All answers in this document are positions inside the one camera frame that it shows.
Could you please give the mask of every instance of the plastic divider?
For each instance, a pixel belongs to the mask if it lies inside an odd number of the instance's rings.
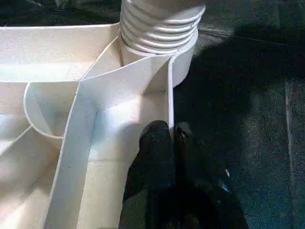
[[[23,107],[30,125],[60,148],[77,82],[29,83]]]

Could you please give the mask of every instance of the ribbed pipe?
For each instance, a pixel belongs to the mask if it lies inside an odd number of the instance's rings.
[[[204,11],[202,1],[122,0],[122,39],[141,52],[174,53],[192,38]]]

